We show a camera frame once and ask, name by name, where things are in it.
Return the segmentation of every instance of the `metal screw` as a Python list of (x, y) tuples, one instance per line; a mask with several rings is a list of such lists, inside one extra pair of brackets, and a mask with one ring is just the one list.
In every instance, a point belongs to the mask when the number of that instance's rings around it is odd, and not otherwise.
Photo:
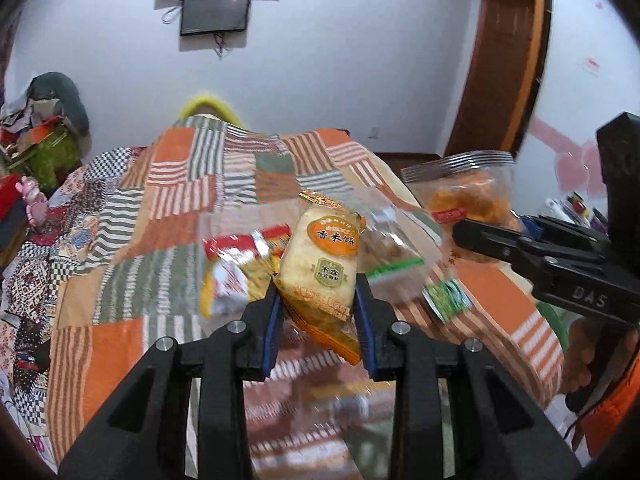
[(166, 352), (174, 345), (174, 340), (170, 337), (161, 337), (156, 341), (156, 348), (161, 352)]
[(391, 330), (393, 330), (398, 335), (404, 335), (411, 330), (411, 325), (406, 321), (396, 321), (391, 325)]
[(479, 352), (484, 348), (484, 345), (477, 337), (471, 337), (469, 339), (465, 339), (465, 348), (470, 352)]
[(226, 329), (232, 334), (240, 334), (246, 330), (246, 323), (242, 320), (232, 321), (226, 326)]

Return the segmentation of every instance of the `bed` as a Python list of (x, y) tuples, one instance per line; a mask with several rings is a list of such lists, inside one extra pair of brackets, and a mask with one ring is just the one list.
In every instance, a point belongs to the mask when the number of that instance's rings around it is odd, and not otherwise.
[[(4, 272), (0, 380), (10, 384), (4, 395), (25, 436), (55, 468), (155, 339), (202, 336), (195, 278), (200, 212), (245, 208), (259, 228), (295, 222), (286, 215), (301, 188), (331, 195), (362, 187), (376, 187), (398, 208), (433, 222), (391, 170), (341, 130), (268, 136), (194, 116), (149, 147), (111, 150), (71, 174), (50, 201), (44, 232), (31, 234)], [(426, 232), (412, 238), (417, 245), (420, 236)], [(471, 311), (443, 327), (416, 299), (396, 304), (398, 317), (452, 342), (479, 337), (546, 406), (559, 388), (562, 350), (526, 285), (505, 266), (458, 262), (456, 271), (471, 294)], [(440, 279), (436, 266), (430, 280)], [(48, 340), (48, 370), (17, 365)], [(345, 384), (367, 384), (361, 365), (346, 364), (304, 333), (288, 333), (270, 379), (244, 386), (260, 478), (386, 475), (384, 466), (380, 472), (358, 455), (364, 442), (388, 449), (393, 395), (367, 390), (362, 402), (375, 409), (359, 427), (328, 421), (310, 430), (302, 423), (308, 417), (296, 402), (300, 392), (318, 385), (339, 392)], [(186, 472), (195, 476), (195, 381), (191, 393)]]

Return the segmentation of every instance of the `rice cracker package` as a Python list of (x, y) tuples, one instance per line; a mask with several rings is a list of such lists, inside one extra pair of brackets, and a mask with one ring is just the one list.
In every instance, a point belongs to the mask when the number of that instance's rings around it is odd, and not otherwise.
[(363, 219), (310, 190), (310, 202), (291, 235), (274, 282), (296, 325), (348, 363), (360, 361), (351, 303)]

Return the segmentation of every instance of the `person's hand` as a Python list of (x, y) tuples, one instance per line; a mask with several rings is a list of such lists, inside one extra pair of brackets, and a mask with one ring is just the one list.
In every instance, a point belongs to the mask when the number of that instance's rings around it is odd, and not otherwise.
[[(588, 319), (581, 318), (572, 323), (569, 328), (569, 348), (562, 367), (560, 393), (574, 392), (591, 383), (591, 373), (587, 365), (593, 361), (599, 335), (600, 330)], [(630, 330), (625, 335), (623, 349), (615, 356), (616, 378), (624, 373), (637, 344), (638, 330)]]

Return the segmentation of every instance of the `red box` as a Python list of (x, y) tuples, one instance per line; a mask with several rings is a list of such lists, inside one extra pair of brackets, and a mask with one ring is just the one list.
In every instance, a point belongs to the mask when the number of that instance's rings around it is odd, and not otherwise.
[(15, 173), (0, 179), (0, 219), (4, 218), (11, 206), (20, 198), (15, 185), (20, 179)]

